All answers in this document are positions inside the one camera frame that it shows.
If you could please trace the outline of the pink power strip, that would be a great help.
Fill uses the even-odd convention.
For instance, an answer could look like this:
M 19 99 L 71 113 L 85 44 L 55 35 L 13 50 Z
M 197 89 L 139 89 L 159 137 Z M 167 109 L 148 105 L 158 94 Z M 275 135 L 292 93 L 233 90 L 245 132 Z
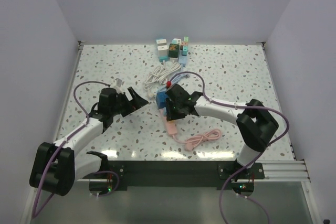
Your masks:
M 184 147 L 187 152 L 195 151 L 205 144 L 214 143 L 221 139 L 222 131 L 220 129 L 210 129 L 204 132 L 197 130 L 183 129 L 176 121 L 167 120 L 166 108 L 159 109 L 166 133 L 176 143 Z

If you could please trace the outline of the blue cube socket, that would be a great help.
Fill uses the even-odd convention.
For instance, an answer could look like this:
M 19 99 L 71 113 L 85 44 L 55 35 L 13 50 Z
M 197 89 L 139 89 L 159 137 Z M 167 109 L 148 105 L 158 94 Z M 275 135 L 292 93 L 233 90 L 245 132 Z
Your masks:
M 168 96 L 166 95 L 166 93 L 164 91 L 160 91 L 156 94 L 156 105 L 159 109 L 163 109 L 166 107 L 166 99 L 168 98 Z

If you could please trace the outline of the light blue power strip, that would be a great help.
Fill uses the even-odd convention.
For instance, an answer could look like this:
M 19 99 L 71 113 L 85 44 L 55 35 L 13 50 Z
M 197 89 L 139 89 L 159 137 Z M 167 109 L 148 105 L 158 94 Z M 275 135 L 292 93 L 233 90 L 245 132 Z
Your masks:
M 186 72 L 186 63 L 187 63 L 187 56 L 182 56 L 180 52 L 177 61 L 172 62 L 168 67 L 162 67 L 162 71 L 159 74 L 158 82 L 160 87 L 156 90 L 155 94 L 160 91 L 166 91 L 166 83 L 168 81 L 172 81 L 173 84 L 179 83 L 181 80 L 189 78 L 190 75 Z

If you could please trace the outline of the teal plug adapter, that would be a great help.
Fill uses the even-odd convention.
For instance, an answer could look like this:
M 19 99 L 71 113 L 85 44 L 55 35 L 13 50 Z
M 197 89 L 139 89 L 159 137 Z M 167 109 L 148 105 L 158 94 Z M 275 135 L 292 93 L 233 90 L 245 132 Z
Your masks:
M 182 47 L 182 56 L 187 56 L 188 54 L 188 46 L 183 46 Z

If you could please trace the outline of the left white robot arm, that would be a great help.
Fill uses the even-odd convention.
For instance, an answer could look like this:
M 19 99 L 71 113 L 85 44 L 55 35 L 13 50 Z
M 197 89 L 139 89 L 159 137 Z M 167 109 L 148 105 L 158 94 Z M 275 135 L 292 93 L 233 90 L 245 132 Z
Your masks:
M 76 156 L 95 138 L 102 135 L 113 123 L 117 115 L 125 117 L 148 105 L 132 87 L 128 88 L 132 99 L 115 88 L 103 88 L 99 101 L 94 104 L 86 118 L 76 129 L 53 143 L 43 142 L 35 156 L 29 184 L 32 187 L 64 196 L 69 193 L 74 182 L 93 174 L 103 178 L 108 174 L 107 159 L 79 167 Z

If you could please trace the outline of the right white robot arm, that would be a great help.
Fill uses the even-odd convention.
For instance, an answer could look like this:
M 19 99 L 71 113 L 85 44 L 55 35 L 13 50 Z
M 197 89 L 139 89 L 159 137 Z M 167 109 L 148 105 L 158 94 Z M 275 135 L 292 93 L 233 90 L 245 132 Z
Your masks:
M 207 116 L 238 127 L 244 141 L 234 165 L 234 173 L 239 178 L 246 178 L 252 173 L 256 157 L 266 150 L 279 127 L 275 118 L 256 99 L 246 104 L 229 103 L 224 106 L 223 100 L 207 99 L 197 91 L 189 94 L 178 84 L 171 85 L 165 94 L 168 121 L 183 119 L 188 115 Z

